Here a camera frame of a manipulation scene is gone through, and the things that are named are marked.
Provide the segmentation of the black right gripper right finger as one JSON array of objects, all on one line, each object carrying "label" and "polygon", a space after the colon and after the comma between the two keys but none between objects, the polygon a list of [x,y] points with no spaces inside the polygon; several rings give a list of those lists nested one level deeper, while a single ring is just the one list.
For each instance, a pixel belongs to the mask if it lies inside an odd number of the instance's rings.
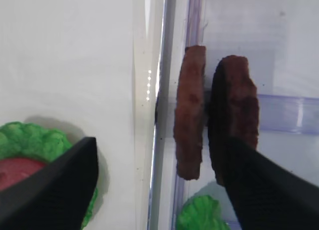
[{"label": "black right gripper right finger", "polygon": [[319,189],[230,137],[223,179],[243,230],[317,230]]}]

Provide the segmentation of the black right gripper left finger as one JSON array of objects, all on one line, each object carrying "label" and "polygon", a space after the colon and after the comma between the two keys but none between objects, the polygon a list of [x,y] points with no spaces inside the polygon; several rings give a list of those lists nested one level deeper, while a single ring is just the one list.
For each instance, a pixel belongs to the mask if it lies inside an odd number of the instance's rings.
[{"label": "black right gripper left finger", "polygon": [[0,193],[2,230],[79,230],[97,184],[97,144],[85,137]]}]

